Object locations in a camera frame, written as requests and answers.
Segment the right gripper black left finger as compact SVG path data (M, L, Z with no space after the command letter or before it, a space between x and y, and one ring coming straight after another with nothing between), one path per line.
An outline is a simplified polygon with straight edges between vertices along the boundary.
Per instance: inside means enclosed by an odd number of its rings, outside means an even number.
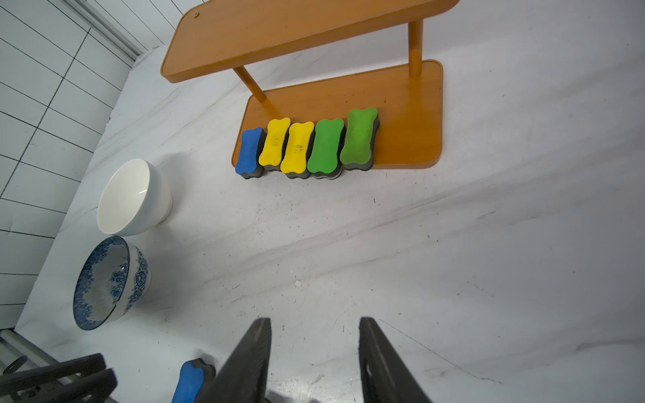
M254 320L214 380L203 386L196 402L267 402L271 336L268 317Z

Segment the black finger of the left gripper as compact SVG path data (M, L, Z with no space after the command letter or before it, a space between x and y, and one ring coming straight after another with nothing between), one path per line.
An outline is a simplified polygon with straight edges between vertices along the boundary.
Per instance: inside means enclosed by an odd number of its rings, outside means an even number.
M102 354L3 374L1 397L14 402L105 402L118 381Z

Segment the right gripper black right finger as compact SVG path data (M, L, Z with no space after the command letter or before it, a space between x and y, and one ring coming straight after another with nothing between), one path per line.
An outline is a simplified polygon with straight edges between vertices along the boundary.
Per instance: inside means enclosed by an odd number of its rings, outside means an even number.
M359 321L359 367L364 402L432 402L372 317Z

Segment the blue top eraser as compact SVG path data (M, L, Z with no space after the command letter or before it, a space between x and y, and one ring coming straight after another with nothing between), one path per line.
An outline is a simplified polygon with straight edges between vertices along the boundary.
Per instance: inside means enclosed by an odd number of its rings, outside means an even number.
M172 398L172 403L195 403L206 384L216 376L213 365L203 359L186 361L180 369L179 381Z

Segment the blue eraser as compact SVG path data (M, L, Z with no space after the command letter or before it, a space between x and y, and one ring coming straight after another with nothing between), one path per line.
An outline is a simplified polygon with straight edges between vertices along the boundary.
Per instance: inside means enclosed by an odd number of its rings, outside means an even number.
M216 376L213 365L203 359L186 361L180 369L179 381L172 398L172 403L195 403L206 384Z
M245 180L261 177L264 167L259 158L265 143L265 130L262 127L248 129L241 135L240 153L235 172Z

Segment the blue bottom eraser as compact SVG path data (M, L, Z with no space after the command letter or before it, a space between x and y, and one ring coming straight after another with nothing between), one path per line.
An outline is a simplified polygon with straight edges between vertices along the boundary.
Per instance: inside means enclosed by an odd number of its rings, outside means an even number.
M241 135L240 153L235 172L245 180L261 177L264 167L259 158L265 143L265 130L262 127L248 129Z

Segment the green bottom eraser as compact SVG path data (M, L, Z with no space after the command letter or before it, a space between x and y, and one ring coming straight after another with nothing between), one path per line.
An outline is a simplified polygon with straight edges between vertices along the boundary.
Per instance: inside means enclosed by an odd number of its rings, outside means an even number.
M343 166L339 160L344 145L344 119L324 119L316 123L312 153L307 169L316 178L330 180L340 176Z
M374 164L376 133L380 127L378 109L352 109L340 162L346 170L368 171Z

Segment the yellow bottom eraser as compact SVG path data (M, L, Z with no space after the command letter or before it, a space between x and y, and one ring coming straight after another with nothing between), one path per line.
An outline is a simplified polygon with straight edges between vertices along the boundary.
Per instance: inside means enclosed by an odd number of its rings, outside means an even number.
M267 125L265 144L260 153L259 163L266 171L278 171L284 159L288 141L290 118L272 119Z
M290 127L287 150L281 163L281 172L288 178L307 179L310 176L307 159L313 133L314 122L295 123Z

